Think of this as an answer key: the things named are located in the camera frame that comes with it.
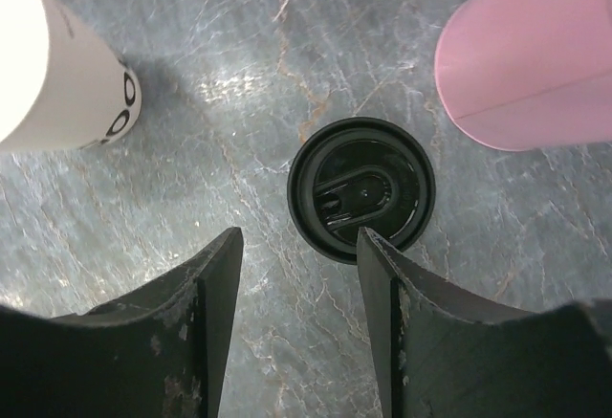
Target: gray surface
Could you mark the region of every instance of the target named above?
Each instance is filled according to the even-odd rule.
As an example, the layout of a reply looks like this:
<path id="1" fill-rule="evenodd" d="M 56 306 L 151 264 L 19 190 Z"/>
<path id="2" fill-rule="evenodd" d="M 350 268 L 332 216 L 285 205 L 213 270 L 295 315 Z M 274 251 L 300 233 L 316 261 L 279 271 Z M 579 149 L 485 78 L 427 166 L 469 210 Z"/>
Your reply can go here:
<path id="1" fill-rule="evenodd" d="M 144 109 L 112 147 L 0 158 L 2 302 L 84 312 L 237 225 L 221 416 L 380 416 L 357 270 L 311 251 L 285 203 L 300 141 L 352 115 L 431 156 L 438 202 L 412 258 L 530 310 L 612 296 L 610 145 L 502 153 L 445 115 L 433 51 L 464 0 L 63 1 L 126 55 Z"/>

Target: white cup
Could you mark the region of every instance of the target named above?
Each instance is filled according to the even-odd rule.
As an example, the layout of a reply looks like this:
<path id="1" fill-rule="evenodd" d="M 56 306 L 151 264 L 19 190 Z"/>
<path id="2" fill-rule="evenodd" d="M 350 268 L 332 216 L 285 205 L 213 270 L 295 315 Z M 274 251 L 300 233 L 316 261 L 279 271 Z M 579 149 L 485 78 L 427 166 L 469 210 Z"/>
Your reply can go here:
<path id="1" fill-rule="evenodd" d="M 138 79 L 57 0 L 0 0 L 0 152 L 111 143 L 141 112 Z"/>

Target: paper cup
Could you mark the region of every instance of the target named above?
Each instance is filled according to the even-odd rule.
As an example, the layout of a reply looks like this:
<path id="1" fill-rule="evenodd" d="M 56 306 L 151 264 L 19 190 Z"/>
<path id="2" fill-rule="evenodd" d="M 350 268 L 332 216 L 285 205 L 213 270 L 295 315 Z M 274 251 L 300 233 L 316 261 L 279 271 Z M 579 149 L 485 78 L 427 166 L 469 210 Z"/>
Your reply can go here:
<path id="1" fill-rule="evenodd" d="M 0 0 L 0 151 L 120 139 L 141 111 L 138 79 L 57 0 Z"/>

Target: gray marble countertop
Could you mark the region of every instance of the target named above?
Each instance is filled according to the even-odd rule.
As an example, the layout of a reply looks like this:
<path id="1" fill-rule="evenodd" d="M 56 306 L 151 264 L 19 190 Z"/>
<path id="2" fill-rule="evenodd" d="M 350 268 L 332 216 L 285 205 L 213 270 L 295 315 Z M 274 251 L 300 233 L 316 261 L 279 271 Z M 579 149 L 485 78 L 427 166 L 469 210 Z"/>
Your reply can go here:
<path id="1" fill-rule="evenodd" d="M 221 416 L 381 416 L 355 267 L 299 237 L 301 144 L 351 116 L 397 123 L 436 171 L 409 255 L 529 310 L 612 297 L 612 148 L 504 153 L 438 100 L 438 35 L 465 0 L 62 0 L 138 73 L 142 115 L 108 148 L 0 157 L 0 302 L 85 312 L 224 228 L 246 249 Z"/>

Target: stone surface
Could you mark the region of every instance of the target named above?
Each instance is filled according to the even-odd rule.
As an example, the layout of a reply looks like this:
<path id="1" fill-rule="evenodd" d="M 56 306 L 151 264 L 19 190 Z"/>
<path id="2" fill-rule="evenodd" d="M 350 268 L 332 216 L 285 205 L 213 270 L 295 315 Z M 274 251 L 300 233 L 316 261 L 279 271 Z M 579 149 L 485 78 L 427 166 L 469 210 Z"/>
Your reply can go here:
<path id="1" fill-rule="evenodd" d="M 357 270 L 314 253 L 285 198 L 320 127 L 380 117 L 425 147 L 436 209 L 409 256 L 540 310 L 612 297 L 612 148 L 503 153 L 437 98 L 437 37 L 465 0 L 62 0 L 125 55 L 144 105 L 108 148 L 0 157 L 0 301 L 85 312 L 224 228 L 246 249 L 221 416 L 381 416 Z"/>

